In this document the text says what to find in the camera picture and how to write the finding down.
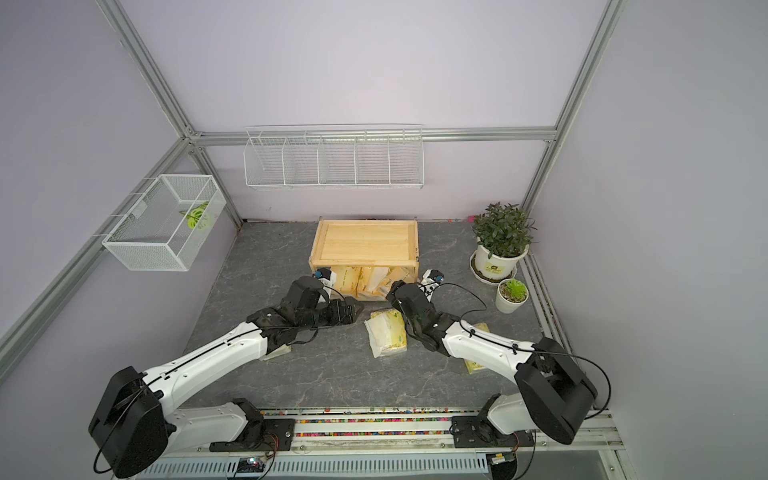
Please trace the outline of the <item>orange tissue pack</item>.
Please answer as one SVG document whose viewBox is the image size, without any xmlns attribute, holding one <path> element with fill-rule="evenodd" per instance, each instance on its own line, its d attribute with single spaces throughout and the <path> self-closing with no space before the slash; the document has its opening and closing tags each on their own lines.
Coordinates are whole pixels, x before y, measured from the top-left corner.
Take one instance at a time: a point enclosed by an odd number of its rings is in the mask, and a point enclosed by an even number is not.
<svg viewBox="0 0 768 480">
<path fill-rule="evenodd" d="M 382 280 L 380 289 L 384 294 L 388 294 L 394 283 L 397 281 L 403 281 L 405 283 L 411 283 L 414 281 L 415 273 L 410 267 L 393 267 L 389 270 L 388 274 Z"/>
<path fill-rule="evenodd" d="M 364 301 L 376 301 L 380 299 L 382 295 L 379 288 L 388 274 L 388 267 L 361 267 L 360 276 L 357 282 L 356 298 Z"/>
<path fill-rule="evenodd" d="M 360 268 L 339 266 L 334 273 L 336 274 L 334 289 L 342 295 L 356 296 L 361 275 Z"/>
</svg>

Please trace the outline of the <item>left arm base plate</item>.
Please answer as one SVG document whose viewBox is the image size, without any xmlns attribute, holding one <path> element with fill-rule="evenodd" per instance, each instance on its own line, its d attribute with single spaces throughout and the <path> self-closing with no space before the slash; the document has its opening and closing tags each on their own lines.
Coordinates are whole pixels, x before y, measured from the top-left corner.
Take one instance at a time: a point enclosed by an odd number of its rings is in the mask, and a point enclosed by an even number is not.
<svg viewBox="0 0 768 480">
<path fill-rule="evenodd" d="M 245 429 L 231 441 L 212 442 L 210 452 L 289 451 L 294 439 L 293 418 L 266 418 L 249 421 Z"/>
</svg>

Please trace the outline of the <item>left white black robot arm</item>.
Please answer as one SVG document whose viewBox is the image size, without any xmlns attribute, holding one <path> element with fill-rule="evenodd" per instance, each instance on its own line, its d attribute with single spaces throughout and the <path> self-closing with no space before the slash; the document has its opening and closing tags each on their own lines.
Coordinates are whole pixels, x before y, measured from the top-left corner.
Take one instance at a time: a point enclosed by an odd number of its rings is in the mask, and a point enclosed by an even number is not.
<svg viewBox="0 0 768 480">
<path fill-rule="evenodd" d="M 364 309 L 351 296 L 313 276 L 292 282 L 279 304 L 266 307 L 221 337 L 143 372 L 125 367 L 110 378 L 88 432 L 119 479 L 135 476 L 176 449 L 209 446 L 213 451 L 248 451 L 279 441 L 263 415 L 245 399 L 211 409 L 183 409 L 197 392 L 231 371 L 297 343 L 299 333 L 354 323 Z"/>
</svg>

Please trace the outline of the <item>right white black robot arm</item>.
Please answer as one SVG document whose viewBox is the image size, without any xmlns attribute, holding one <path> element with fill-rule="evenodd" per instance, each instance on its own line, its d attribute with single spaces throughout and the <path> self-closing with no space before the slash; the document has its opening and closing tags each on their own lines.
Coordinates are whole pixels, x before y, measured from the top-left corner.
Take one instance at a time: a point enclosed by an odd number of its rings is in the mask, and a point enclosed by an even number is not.
<svg viewBox="0 0 768 480">
<path fill-rule="evenodd" d="M 457 447 L 512 447 L 518 433 L 530 430 L 573 443 L 598 397 L 577 364 L 580 356 L 548 337 L 531 343 L 480 331 L 438 311 L 418 283 L 395 282 L 387 300 L 403 316 L 408 335 L 426 349 L 478 363 L 517 387 L 514 394 L 492 396 L 476 416 L 453 420 Z"/>
</svg>

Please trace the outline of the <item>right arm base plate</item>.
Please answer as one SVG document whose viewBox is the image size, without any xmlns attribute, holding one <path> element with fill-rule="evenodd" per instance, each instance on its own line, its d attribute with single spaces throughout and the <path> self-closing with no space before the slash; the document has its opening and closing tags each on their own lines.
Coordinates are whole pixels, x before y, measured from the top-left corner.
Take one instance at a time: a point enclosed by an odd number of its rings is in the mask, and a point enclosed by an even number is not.
<svg viewBox="0 0 768 480">
<path fill-rule="evenodd" d="M 479 416 L 453 416 L 449 434 L 455 448 L 510 448 L 532 447 L 533 434 L 522 430 L 511 434 L 499 433 L 489 421 Z"/>
</svg>

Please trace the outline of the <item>wooden two-tier shelf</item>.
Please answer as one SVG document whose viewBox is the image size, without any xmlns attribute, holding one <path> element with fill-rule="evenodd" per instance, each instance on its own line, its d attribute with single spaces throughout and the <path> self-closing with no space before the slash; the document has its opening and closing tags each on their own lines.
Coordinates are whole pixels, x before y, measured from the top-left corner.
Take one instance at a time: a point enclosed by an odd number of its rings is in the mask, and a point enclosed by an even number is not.
<svg viewBox="0 0 768 480">
<path fill-rule="evenodd" d="M 419 273 L 419 235 L 415 220 L 321 220 L 309 267 L 410 267 Z"/>
</svg>

